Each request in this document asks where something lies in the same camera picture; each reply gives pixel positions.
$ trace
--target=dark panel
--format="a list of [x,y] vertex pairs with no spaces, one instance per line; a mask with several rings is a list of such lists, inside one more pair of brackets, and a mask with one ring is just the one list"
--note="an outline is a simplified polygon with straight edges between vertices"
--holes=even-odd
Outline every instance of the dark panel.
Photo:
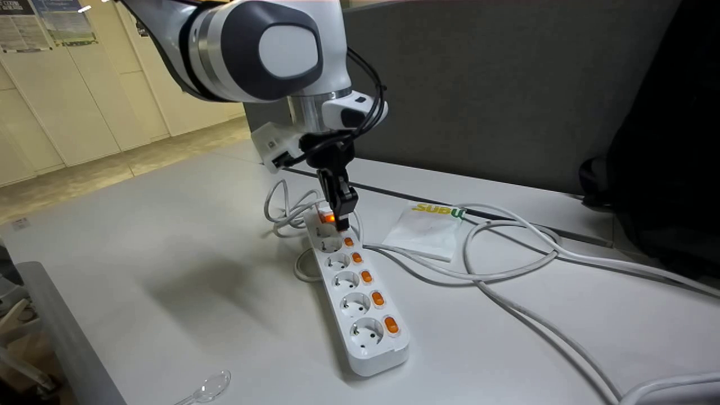
[[[379,66],[392,104],[359,154],[579,190],[579,163],[619,129],[675,9],[678,0],[354,9],[350,42]],[[288,119],[279,110],[247,105],[247,116]]]

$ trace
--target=power strip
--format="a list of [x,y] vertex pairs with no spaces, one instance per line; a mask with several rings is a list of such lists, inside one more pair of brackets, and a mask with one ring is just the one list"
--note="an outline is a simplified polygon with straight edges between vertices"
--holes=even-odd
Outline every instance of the power strip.
[[326,205],[317,205],[307,224],[351,368],[369,378],[403,363],[409,349],[408,324],[363,243],[351,231],[338,234]]

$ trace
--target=table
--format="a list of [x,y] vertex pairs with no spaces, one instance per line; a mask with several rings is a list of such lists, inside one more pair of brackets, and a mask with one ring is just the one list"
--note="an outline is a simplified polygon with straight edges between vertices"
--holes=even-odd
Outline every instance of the table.
[[[388,195],[401,190],[491,199],[598,240],[568,240],[574,249],[623,255],[613,215],[572,195],[369,159],[350,172],[364,183],[364,240],[382,240],[409,205]],[[171,405],[219,370],[232,370],[219,405],[602,402],[480,289],[423,282],[379,253],[413,351],[399,368],[354,378],[322,286],[292,276],[300,243],[268,236],[262,205],[278,178],[292,195],[317,187],[301,172],[270,176],[243,141],[3,226],[82,402]],[[491,236],[473,251],[484,270],[532,258]],[[720,368],[718,304],[693,291],[569,262],[495,289],[583,341],[622,390]],[[718,399],[720,386],[693,393]]]

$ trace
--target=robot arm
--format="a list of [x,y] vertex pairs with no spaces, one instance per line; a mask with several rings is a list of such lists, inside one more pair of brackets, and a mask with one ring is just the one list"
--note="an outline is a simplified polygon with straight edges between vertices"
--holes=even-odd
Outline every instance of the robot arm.
[[355,207],[344,165],[354,138],[386,113],[351,90],[341,0],[122,0],[152,34],[179,86],[208,101],[290,98],[295,124],[265,124],[252,138],[270,168],[308,159],[338,226]]

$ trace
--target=white cable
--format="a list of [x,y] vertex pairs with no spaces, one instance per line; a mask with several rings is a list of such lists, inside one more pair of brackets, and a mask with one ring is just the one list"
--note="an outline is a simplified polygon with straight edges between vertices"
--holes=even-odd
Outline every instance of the white cable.
[[710,385],[710,383],[720,383],[720,374],[675,375],[675,378],[653,380],[628,390],[622,405],[637,405],[644,396],[653,390],[686,386],[686,385]]
[[[283,190],[283,215],[281,217],[274,217],[270,213],[270,199],[274,195],[274,190],[281,187]],[[281,234],[279,228],[281,226],[295,226],[295,228],[305,228],[301,226],[301,221],[295,221],[298,215],[301,215],[307,209],[310,209],[316,203],[308,203],[308,205],[300,205],[301,199],[307,199],[308,195],[317,195],[317,190],[308,190],[305,192],[292,207],[288,207],[288,181],[286,179],[279,179],[273,190],[268,192],[265,197],[265,205],[263,205],[263,210],[265,210],[265,217],[274,224],[273,226],[273,234],[281,236],[281,239],[290,239],[290,236],[301,236],[300,234]],[[613,385],[613,380],[602,370],[602,367],[588,356],[588,351],[583,351],[583,345],[579,345],[576,341],[572,341],[566,332],[561,332],[553,324],[549,324],[548,320],[542,320],[541,315],[532,312],[530,308],[523,308],[520,304],[511,300],[511,299],[505,299],[500,296],[498,291],[493,291],[488,287],[488,282],[498,282],[498,281],[508,281],[508,278],[515,278],[515,276],[524,276],[524,275],[532,275],[541,267],[544,267],[548,262],[556,261],[556,258],[562,258],[562,261],[572,261],[572,262],[583,262],[583,264],[593,264],[593,267],[603,267],[603,270],[613,270],[613,271],[625,271],[625,275],[635,275],[635,276],[644,276],[644,278],[656,278],[656,281],[671,281],[671,282],[680,282],[688,289],[695,289],[695,291],[704,291],[704,295],[711,295],[716,299],[720,299],[720,289],[716,287],[710,287],[704,282],[697,282],[693,278],[686,278],[686,276],[680,276],[675,271],[667,271],[667,270],[659,270],[659,267],[650,267],[650,264],[641,264],[641,262],[632,262],[632,261],[619,261],[619,258],[603,258],[603,255],[588,255],[588,253],[579,253],[579,251],[572,251],[568,248],[561,245],[561,239],[548,228],[539,228],[536,224],[532,224],[530,221],[524,221],[523,215],[518,215],[515,210],[511,209],[503,209],[503,207],[493,207],[493,205],[482,205],[482,203],[467,203],[467,205],[458,205],[461,209],[468,209],[468,207],[480,207],[480,209],[493,209],[493,210],[500,210],[514,221],[488,221],[486,224],[476,224],[470,228],[470,234],[464,239],[464,264],[468,270],[468,275],[459,275],[459,271],[449,271],[449,270],[442,270],[418,255],[415,255],[415,251],[409,249],[403,249],[403,248],[394,248],[394,245],[364,245],[368,249],[377,249],[377,251],[394,251],[394,253],[401,253],[432,271],[439,271],[439,275],[445,275],[445,276],[452,276],[452,278],[461,278],[464,282],[444,282],[444,281],[432,281],[432,278],[425,278],[422,275],[422,278],[425,281],[432,281],[432,282],[442,282],[442,286],[478,286],[488,299],[493,299],[500,308],[505,308],[508,315],[514,315],[515,320],[520,320],[523,324],[526,324],[530,327],[534,327],[542,339],[548,339],[562,358],[568,358],[581,374],[583,378],[588,378],[588,383],[607,399],[607,402],[622,402],[622,405],[635,405],[640,402],[644,396],[653,393],[653,390],[659,390],[659,389],[671,389],[671,386],[685,386],[685,385],[704,385],[704,383],[720,383],[720,374],[703,374],[703,375],[678,375],[678,378],[667,378],[667,380],[656,380],[656,383],[647,383],[637,389],[632,389],[630,393],[625,393],[623,397],[619,397],[619,390],[617,386]],[[470,240],[484,231],[484,228],[491,228],[495,231],[495,226],[526,226],[530,231],[534,231],[541,240],[544,240],[552,249],[544,251],[544,255],[536,262],[526,262],[523,267],[514,267],[514,270],[505,270],[505,271],[495,271],[495,275],[476,275],[473,264],[470,264]],[[308,275],[305,275],[300,270],[300,261],[301,255],[298,255],[295,261],[295,276],[301,278],[301,281],[322,281],[322,278],[314,278]]]
[[461,209],[468,209],[468,207],[493,209],[493,210],[511,215],[514,221],[518,221],[526,228],[532,228],[539,239],[542,239],[548,245],[559,249],[561,258],[566,258],[566,261],[574,261],[574,262],[583,262],[583,264],[593,264],[593,267],[603,267],[603,270],[614,270],[614,271],[625,271],[625,275],[635,275],[635,276],[644,276],[644,278],[664,278],[664,281],[680,282],[680,286],[688,287],[688,289],[697,289],[697,291],[704,291],[704,295],[711,295],[711,296],[720,299],[720,289],[716,289],[711,286],[704,286],[704,282],[697,282],[697,281],[686,278],[686,276],[675,275],[675,271],[667,271],[667,270],[641,264],[641,262],[632,262],[632,261],[617,261],[617,258],[576,253],[576,251],[553,243],[536,224],[532,224],[530,221],[524,221],[523,215],[518,215],[511,209],[503,209],[503,207],[493,207],[493,205],[480,205],[480,203],[468,203],[468,205],[459,205],[459,207]]

